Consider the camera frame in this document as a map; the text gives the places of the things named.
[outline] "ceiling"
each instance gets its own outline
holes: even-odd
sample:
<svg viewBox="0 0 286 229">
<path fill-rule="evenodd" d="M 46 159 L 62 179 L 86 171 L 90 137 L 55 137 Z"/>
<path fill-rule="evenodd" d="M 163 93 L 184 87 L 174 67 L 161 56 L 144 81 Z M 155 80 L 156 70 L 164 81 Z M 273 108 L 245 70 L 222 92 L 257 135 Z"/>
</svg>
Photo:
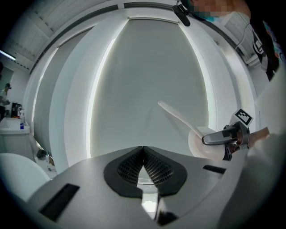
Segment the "ceiling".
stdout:
<svg viewBox="0 0 286 229">
<path fill-rule="evenodd" d="M 108 1 L 118 5 L 123 5 L 123 2 L 132 2 L 131 0 L 36 0 L 19 18 L 1 49 L 16 57 L 16 61 L 11 61 L 12 64 L 30 72 L 42 52 L 54 39 L 53 35 L 57 31 L 63 30 L 67 22 L 91 7 L 102 4 L 104 8 L 104 3 Z M 147 2 L 175 4 L 176 1 L 148 0 Z M 230 33 L 228 35 L 231 39 L 238 43 L 243 37 L 244 28 L 248 22 L 245 17 L 235 13 L 227 19 L 222 19 L 219 26 L 224 32 Z M 252 39 L 249 27 L 243 43 L 243 53 L 247 58 L 253 55 Z"/>
</svg>

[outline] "white chair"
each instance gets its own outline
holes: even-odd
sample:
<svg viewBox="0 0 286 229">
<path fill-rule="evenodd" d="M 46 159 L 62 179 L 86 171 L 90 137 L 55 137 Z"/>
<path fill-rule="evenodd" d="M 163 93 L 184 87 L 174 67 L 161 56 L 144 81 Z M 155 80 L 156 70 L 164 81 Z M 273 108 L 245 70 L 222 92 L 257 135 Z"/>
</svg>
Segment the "white chair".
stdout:
<svg viewBox="0 0 286 229">
<path fill-rule="evenodd" d="M 50 181 L 37 163 L 13 153 L 0 153 L 0 177 L 7 190 L 24 201 Z"/>
</svg>

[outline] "cable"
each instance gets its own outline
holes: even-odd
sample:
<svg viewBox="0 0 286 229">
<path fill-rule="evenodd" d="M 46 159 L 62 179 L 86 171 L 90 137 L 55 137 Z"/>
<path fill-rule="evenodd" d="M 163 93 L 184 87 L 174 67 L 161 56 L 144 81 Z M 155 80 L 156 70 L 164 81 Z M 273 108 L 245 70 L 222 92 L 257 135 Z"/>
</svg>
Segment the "cable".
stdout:
<svg viewBox="0 0 286 229">
<path fill-rule="evenodd" d="M 239 45 L 241 45 L 241 43 L 244 41 L 245 31 L 246 31 L 246 28 L 247 28 L 249 25 L 250 25 L 250 23 L 248 23 L 247 26 L 244 28 L 243 38 L 242 38 L 241 42 L 239 42 L 239 44 L 236 46 L 236 49 L 237 49 L 237 47 L 238 47 Z"/>
</svg>

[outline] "white plastic spoon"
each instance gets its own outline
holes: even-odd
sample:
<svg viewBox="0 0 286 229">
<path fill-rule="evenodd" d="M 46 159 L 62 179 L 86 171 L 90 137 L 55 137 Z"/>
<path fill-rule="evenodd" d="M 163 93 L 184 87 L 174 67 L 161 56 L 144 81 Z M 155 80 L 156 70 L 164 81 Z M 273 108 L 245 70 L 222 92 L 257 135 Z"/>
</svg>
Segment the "white plastic spoon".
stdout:
<svg viewBox="0 0 286 229">
<path fill-rule="evenodd" d="M 188 143 L 189 149 L 194 157 L 202 157 L 220 161 L 224 158 L 224 145 L 204 145 L 202 143 L 203 136 L 214 133 L 214 130 L 209 129 L 207 127 L 195 127 L 190 124 L 182 114 L 174 110 L 168 104 L 162 101 L 159 101 L 158 104 L 165 111 L 169 112 L 171 115 L 173 115 L 191 128 L 191 131 L 189 132 Z"/>
<path fill-rule="evenodd" d="M 203 138 L 203 134 L 198 130 L 198 128 L 196 128 L 195 126 L 193 126 L 192 124 L 190 124 L 186 118 L 180 114 L 178 111 L 176 111 L 175 109 L 173 109 L 172 107 L 170 107 L 168 104 L 159 101 L 158 104 L 167 112 L 169 112 L 170 114 L 172 114 L 173 116 L 175 116 L 177 119 L 179 119 L 180 121 L 182 121 L 184 124 L 186 124 L 188 127 L 190 127 L 201 139 Z"/>
</svg>

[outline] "led light strip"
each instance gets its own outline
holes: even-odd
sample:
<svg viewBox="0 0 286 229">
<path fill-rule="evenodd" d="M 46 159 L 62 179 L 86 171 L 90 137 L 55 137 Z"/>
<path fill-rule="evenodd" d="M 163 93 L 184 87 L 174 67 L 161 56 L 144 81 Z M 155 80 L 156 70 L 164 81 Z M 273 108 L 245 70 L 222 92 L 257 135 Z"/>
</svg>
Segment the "led light strip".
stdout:
<svg viewBox="0 0 286 229">
<path fill-rule="evenodd" d="M 194 40 L 192 39 L 191 35 L 185 30 L 184 25 L 180 24 L 179 27 L 182 29 L 184 34 L 186 35 L 191 47 L 193 48 L 196 57 L 198 59 L 202 75 L 204 78 L 205 82 L 205 87 L 206 87 L 206 98 L 207 98 L 207 103 L 208 103 L 208 119 L 209 119 L 209 124 L 208 127 L 212 130 L 216 130 L 216 103 L 215 103 L 215 92 L 213 88 L 213 83 L 211 81 L 211 76 L 209 69 L 206 65 L 206 62 L 195 44 Z"/>
<path fill-rule="evenodd" d="M 16 58 L 2 50 L 0 50 L 0 53 L 3 54 L 4 56 L 7 56 L 8 58 L 12 59 L 12 60 L 16 60 Z"/>
<path fill-rule="evenodd" d="M 126 21 L 123 25 L 122 25 L 122 28 L 120 29 L 118 35 L 120 34 L 120 32 L 122 31 L 122 29 L 124 28 L 124 26 L 126 25 L 128 21 Z M 94 78 L 94 82 L 93 82 L 93 87 L 92 87 L 92 90 L 91 90 L 91 93 L 90 93 L 90 98 L 89 98 L 89 103 L 88 103 L 88 112 L 87 112 L 87 119 L 86 119 L 86 134 L 85 134 L 85 137 L 86 137 L 86 155 L 87 155 L 87 158 L 90 158 L 91 157 L 91 154 L 90 154 L 90 142 L 91 142 L 91 120 L 92 120 L 92 116 L 93 116 L 93 103 L 94 103 L 94 98 L 95 98 L 95 93 L 96 93 L 96 90 L 97 90 L 97 85 L 98 85 L 98 81 L 99 81 L 99 78 L 101 76 L 101 72 L 102 72 L 102 69 L 105 65 L 105 62 L 106 62 L 106 59 L 108 57 L 108 54 L 116 40 L 116 38 L 114 38 L 113 40 L 111 40 L 110 44 L 108 45 L 102 59 L 101 59 L 101 62 L 99 64 L 99 67 L 98 67 L 98 70 L 97 70 L 97 73 L 95 75 L 95 78 Z"/>
</svg>

